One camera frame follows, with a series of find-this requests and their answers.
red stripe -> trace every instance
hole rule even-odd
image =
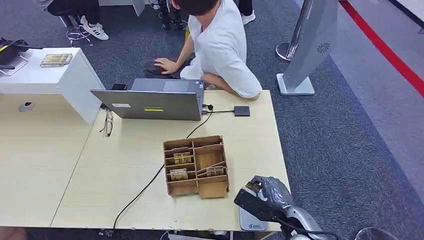
[[[347,1],[341,0],[339,3],[350,15],[353,21],[358,25],[362,32],[374,44],[374,46],[383,54],[383,56],[393,65],[395,69],[424,97],[424,81],[406,65],[400,57],[377,35],[377,33],[368,25],[368,23],[359,15],[354,7]]]

small black device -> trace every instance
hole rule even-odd
[[[235,106],[234,117],[250,117],[251,110],[249,106]]]
[[[20,40],[6,40],[0,37],[0,69],[15,69],[10,65],[10,62],[16,58],[19,53],[28,51],[28,49],[43,49],[42,47],[29,46],[28,43],[22,39]]]
[[[125,91],[127,89],[126,84],[114,83],[112,86],[112,91]]]

man's hand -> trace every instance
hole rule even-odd
[[[161,72],[163,75],[169,75],[174,74],[180,69],[181,66],[179,66],[176,62],[171,61],[167,58],[158,58],[154,60],[155,66],[165,69],[166,71]]]

white label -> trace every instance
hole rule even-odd
[[[131,106],[126,103],[112,103],[112,106],[115,108],[131,108]]]

robotic hand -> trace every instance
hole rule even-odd
[[[234,203],[260,221],[281,224],[287,240],[328,240],[334,233],[322,231],[315,219],[295,206],[287,187],[274,177],[255,176],[235,197]]]

